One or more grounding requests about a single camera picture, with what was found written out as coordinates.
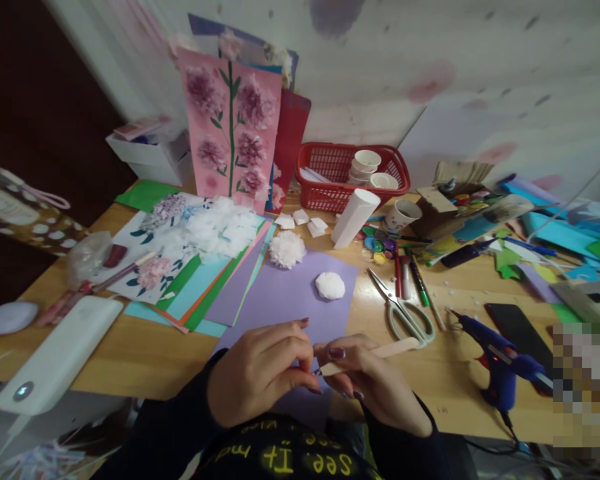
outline black sleeve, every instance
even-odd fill
[[[154,421],[134,428],[92,480],[180,478],[195,454],[224,431],[209,410],[207,380],[226,352],[216,352],[178,395],[160,405]]]
[[[381,423],[363,405],[369,426],[369,444],[378,472],[386,480],[445,479],[451,480],[442,438],[427,406],[416,395],[431,420],[433,432],[426,438],[416,437]]]

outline hot glue gun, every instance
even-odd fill
[[[489,386],[482,390],[482,396],[488,404],[500,411],[509,411],[515,403],[515,376],[525,380],[541,380],[553,388],[553,382],[547,377],[542,365],[530,355],[518,355],[515,345],[478,320],[449,310],[458,317],[458,322],[484,350],[478,360],[491,373]]]

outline hand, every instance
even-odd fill
[[[322,393],[311,374],[309,319],[249,330],[213,367],[207,401],[219,425],[231,428],[268,411],[288,391]],[[299,361],[298,367],[291,364]]]
[[[366,335],[342,337],[313,346],[320,366],[336,362],[346,372],[325,377],[327,384],[350,399],[364,403],[373,416],[391,427],[419,437],[433,431],[404,376],[387,360],[369,350],[378,344]]]

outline woman's right hand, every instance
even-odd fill
[[[420,406],[404,376],[370,350],[378,344],[366,335],[342,337],[313,346],[320,366],[335,362],[346,372],[326,377],[331,388],[357,399],[380,422],[418,437],[433,431],[431,420]]]

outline woman's left hand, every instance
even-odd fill
[[[309,319],[249,330],[213,367],[207,401],[213,418],[234,427],[268,411],[288,391],[321,393],[311,374],[313,346],[302,330]],[[292,367],[298,360],[299,366]]]

